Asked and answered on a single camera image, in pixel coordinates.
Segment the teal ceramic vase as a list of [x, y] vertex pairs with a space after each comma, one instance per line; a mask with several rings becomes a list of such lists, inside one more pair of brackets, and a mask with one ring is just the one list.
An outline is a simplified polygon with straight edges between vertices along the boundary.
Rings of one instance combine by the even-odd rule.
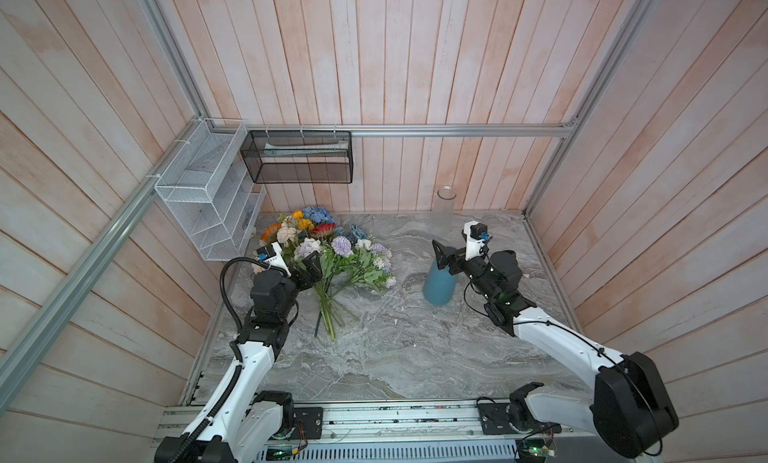
[[422, 290], [424, 298], [433, 305], [448, 304], [453, 298], [457, 280], [458, 277], [452, 275], [448, 267], [439, 269], [433, 261]]

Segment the lilac white flower bunch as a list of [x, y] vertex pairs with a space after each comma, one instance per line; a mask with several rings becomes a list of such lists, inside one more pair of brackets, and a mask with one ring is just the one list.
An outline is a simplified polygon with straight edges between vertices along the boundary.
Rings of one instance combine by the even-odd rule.
[[292, 260], [301, 269], [309, 269], [311, 255], [316, 254], [322, 277], [314, 285], [320, 304], [320, 324], [335, 341], [336, 326], [343, 325], [339, 311], [350, 313], [338, 302], [337, 296], [351, 287], [363, 287], [381, 292], [395, 286], [392, 272], [392, 253], [384, 245], [369, 239], [355, 243], [343, 235], [328, 239], [304, 238], [295, 248]]

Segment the dusty blue rose bunch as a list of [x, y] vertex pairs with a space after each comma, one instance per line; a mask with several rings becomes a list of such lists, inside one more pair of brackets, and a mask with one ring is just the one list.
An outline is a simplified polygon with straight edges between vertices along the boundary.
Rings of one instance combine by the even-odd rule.
[[346, 236], [352, 243], [356, 243], [360, 239], [369, 239], [369, 234], [359, 225], [350, 223], [347, 229]]

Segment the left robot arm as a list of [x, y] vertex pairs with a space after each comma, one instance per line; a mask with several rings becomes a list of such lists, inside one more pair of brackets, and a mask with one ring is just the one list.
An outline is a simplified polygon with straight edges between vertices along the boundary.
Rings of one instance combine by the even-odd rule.
[[[230, 267], [249, 263], [262, 269], [255, 275], [252, 306], [240, 317], [227, 293]], [[236, 257], [220, 272], [221, 299], [232, 316], [237, 335], [230, 342], [233, 359], [209, 401], [182, 434], [164, 438], [156, 462], [253, 462], [268, 440], [289, 435], [294, 422], [293, 397], [288, 392], [257, 394], [261, 381], [279, 356], [298, 308], [297, 295], [323, 278], [320, 252], [290, 268], [282, 248], [262, 247], [255, 258]]]

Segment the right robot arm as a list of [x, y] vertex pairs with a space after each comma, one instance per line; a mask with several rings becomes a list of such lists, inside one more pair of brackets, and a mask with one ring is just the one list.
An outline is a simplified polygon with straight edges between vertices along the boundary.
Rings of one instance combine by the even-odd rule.
[[622, 353], [572, 330], [518, 289], [522, 271], [512, 250], [489, 253], [489, 236], [467, 234], [463, 248], [433, 241], [435, 264], [464, 274], [485, 303], [479, 313], [512, 337], [544, 351], [578, 376], [589, 398], [543, 391], [528, 383], [509, 395], [507, 425], [523, 436], [567, 426], [599, 436], [618, 455], [656, 457], [679, 417], [653, 360]]

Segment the clear glass vase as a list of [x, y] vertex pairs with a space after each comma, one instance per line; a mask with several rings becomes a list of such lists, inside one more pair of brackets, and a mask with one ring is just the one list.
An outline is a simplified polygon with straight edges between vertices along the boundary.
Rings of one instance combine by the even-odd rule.
[[456, 198], [457, 194], [451, 186], [440, 186], [436, 190], [432, 204], [432, 216], [435, 226], [440, 231], [447, 231], [450, 228]]

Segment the cream peach carnation bunch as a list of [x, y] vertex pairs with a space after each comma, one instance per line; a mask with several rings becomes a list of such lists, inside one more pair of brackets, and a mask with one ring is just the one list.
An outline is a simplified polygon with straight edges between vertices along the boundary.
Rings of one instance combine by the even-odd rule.
[[[277, 233], [277, 240], [274, 242], [278, 242], [281, 245], [283, 249], [283, 258], [291, 272], [291, 270], [295, 266], [293, 260], [295, 256], [295, 250], [298, 245], [298, 230], [285, 223], [281, 223], [281, 224], [282, 224], [282, 227]], [[256, 259], [256, 256], [255, 256], [256, 250], [259, 247], [265, 246], [265, 245], [269, 245], [269, 244], [262, 242], [259, 238], [258, 245], [256, 249], [251, 253], [251, 256]]]

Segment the yellow flower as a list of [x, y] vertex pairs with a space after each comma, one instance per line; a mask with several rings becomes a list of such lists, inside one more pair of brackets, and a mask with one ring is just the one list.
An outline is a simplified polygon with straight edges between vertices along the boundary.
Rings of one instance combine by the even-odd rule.
[[291, 215], [295, 226], [299, 230], [311, 231], [314, 228], [314, 223], [308, 217], [306, 217], [302, 210], [296, 210]]

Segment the orange flower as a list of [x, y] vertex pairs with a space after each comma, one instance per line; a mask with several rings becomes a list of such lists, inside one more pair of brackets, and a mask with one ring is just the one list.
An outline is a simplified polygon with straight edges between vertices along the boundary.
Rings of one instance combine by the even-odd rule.
[[260, 240], [266, 244], [270, 244], [277, 240], [277, 233], [281, 229], [282, 224], [280, 222], [274, 223], [267, 227], [262, 235], [260, 236]]

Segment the blue hydrangea flower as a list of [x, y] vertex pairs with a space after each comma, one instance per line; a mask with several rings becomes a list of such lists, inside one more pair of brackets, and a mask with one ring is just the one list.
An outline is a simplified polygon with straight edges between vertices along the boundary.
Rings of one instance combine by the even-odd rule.
[[331, 213], [323, 206], [308, 206], [302, 210], [302, 213], [314, 225], [335, 223]]

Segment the black mesh basket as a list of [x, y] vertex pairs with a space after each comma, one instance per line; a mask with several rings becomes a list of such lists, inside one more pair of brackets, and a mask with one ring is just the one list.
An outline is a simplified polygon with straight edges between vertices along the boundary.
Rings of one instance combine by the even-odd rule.
[[350, 184], [352, 137], [346, 131], [250, 130], [240, 148], [257, 184]]

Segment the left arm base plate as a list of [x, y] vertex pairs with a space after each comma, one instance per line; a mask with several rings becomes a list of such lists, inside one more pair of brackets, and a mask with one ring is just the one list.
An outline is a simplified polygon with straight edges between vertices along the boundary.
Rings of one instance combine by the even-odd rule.
[[324, 409], [321, 406], [295, 407], [291, 425], [283, 422], [282, 406], [270, 408], [266, 416], [268, 428], [272, 429], [268, 443], [297, 443], [300, 438], [319, 440], [322, 437]]

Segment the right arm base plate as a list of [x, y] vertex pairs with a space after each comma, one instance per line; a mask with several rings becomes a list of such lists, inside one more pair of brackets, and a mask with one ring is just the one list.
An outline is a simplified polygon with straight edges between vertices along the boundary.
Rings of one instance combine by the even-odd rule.
[[563, 427], [558, 423], [542, 423], [533, 420], [520, 420], [510, 413], [508, 403], [498, 403], [487, 397], [475, 401], [482, 433], [486, 436], [518, 435], [532, 437], [537, 435], [559, 434]]

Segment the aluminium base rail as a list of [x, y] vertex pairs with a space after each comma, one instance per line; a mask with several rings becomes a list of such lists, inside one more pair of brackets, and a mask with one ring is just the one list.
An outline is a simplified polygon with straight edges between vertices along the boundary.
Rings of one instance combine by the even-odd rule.
[[520, 433], [490, 435], [474, 400], [298, 403], [320, 418], [304, 426], [310, 437], [293, 462], [513, 462], [519, 442], [543, 444], [548, 462], [623, 462], [597, 436], [564, 427], [529, 438]]

